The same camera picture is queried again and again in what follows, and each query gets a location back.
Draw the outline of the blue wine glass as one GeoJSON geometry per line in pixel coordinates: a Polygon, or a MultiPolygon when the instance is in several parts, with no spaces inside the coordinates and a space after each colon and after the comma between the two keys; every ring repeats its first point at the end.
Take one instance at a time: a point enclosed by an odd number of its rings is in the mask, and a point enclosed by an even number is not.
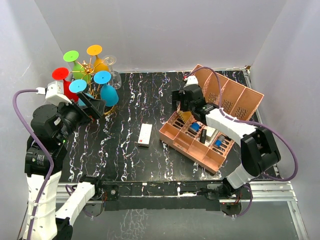
{"type": "Polygon", "coordinates": [[[119,101],[119,96],[116,89],[109,84],[109,81],[112,79],[112,75],[105,70],[97,72],[93,80],[96,84],[102,85],[100,90],[100,97],[105,101],[107,107],[113,107],[119,101]]]}
{"type": "Polygon", "coordinates": [[[83,92],[85,93],[85,95],[90,98],[90,99],[94,99],[94,97],[87,93],[88,90],[88,84],[85,80],[83,79],[76,79],[74,81],[72,81],[68,87],[69,91],[70,91],[70,101],[77,103],[77,105],[83,109],[86,107],[86,104],[77,96],[77,93],[79,92],[83,92]]]}

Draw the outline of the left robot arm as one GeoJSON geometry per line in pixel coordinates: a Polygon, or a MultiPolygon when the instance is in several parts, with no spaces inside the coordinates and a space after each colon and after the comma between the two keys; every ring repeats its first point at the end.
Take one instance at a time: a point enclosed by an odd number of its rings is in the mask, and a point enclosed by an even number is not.
{"type": "Polygon", "coordinates": [[[29,132],[24,172],[28,184],[28,208],[24,240],[70,240],[73,225],[89,200],[103,195],[101,180],[84,175],[60,209],[56,209],[57,190],[67,155],[66,140],[78,126],[100,119],[106,102],[87,96],[83,91],[76,95],[84,103],[79,106],[69,99],[58,104],[45,104],[32,115],[30,124],[22,117],[14,94],[13,108],[29,132]]]}

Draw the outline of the red wine glass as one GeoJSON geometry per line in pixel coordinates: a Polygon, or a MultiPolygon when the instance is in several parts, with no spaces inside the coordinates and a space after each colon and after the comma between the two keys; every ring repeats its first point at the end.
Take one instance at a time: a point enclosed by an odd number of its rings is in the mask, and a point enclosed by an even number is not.
{"type": "Polygon", "coordinates": [[[57,81],[63,81],[63,94],[70,100],[77,102],[79,100],[79,97],[69,89],[69,86],[71,84],[70,81],[67,81],[67,77],[69,76],[69,74],[70,72],[66,67],[59,67],[52,72],[52,78],[57,81]]]}

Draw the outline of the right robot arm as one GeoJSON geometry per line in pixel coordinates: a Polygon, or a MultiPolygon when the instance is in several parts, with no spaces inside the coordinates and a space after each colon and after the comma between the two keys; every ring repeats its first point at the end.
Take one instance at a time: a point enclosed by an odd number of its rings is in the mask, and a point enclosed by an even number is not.
{"type": "Polygon", "coordinates": [[[214,103],[206,102],[197,84],[172,92],[172,108],[191,112],[195,120],[215,128],[240,146],[241,163],[222,180],[218,192],[233,199],[252,179],[281,160],[273,133],[256,122],[238,120],[214,103]]]}

